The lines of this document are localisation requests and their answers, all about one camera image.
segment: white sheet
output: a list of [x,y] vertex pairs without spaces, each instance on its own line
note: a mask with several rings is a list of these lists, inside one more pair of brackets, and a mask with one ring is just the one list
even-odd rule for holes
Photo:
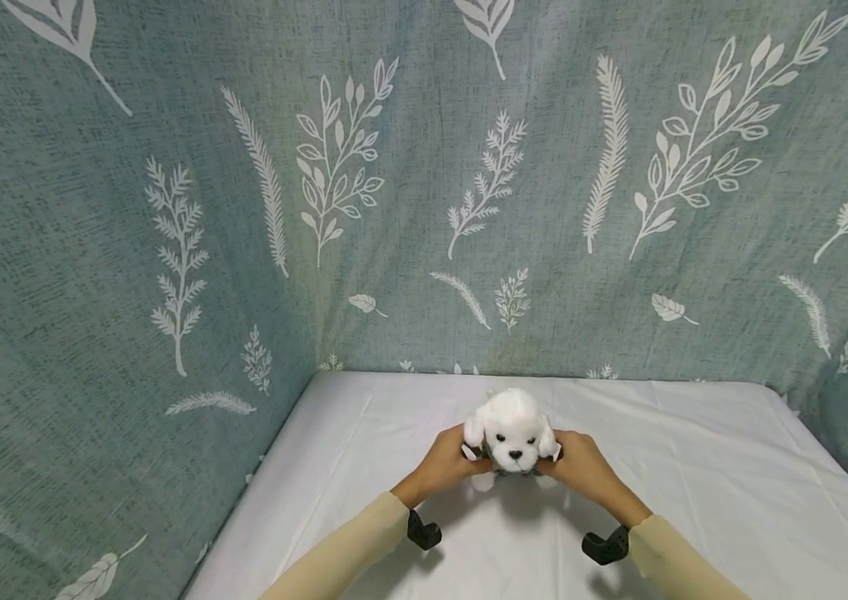
[[[187,600],[256,600],[488,387],[508,386],[536,394],[556,428],[593,435],[621,478],[755,600],[848,598],[848,476],[766,387],[329,372],[303,393]],[[616,524],[562,486],[508,477],[418,512],[441,525],[441,545],[425,554],[405,539],[347,598],[659,597],[630,562],[598,567],[582,553],[584,533]]]

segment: gray-green curtain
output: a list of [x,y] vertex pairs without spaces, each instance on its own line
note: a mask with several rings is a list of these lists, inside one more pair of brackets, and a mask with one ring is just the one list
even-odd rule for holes
[[0,0],[0,598],[177,598],[316,368],[761,382],[848,469],[848,1]]

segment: beige sleeve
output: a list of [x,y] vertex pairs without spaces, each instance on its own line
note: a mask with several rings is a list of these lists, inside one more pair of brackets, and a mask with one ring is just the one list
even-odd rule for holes
[[663,517],[634,527],[628,542],[641,575],[668,600],[750,600]]
[[258,600],[335,600],[407,535],[410,511],[390,492],[293,563]]

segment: person's left hand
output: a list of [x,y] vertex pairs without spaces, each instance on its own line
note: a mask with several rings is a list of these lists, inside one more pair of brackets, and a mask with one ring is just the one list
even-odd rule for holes
[[461,453],[464,425],[457,424],[437,434],[424,460],[391,493],[404,506],[413,509],[436,493],[453,488],[464,479],[489,473],[494,468],[490,459],[469,461]]

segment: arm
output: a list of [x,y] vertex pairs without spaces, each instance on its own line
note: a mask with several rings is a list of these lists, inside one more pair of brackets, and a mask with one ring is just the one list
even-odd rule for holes
[[750,600],[618,478],[593,437],[574,431],[555,434],[563,457],[538,462],[538,470],[600,504],[630,531],[628,555],[664,598]]
[[461,455],[463,440],[462,425],[437,434],[411,474],[293,563],[258,600],[339,598],[407,535],[407,517],[415,506],[463,479],[489,472],[489,460],[470,462]]

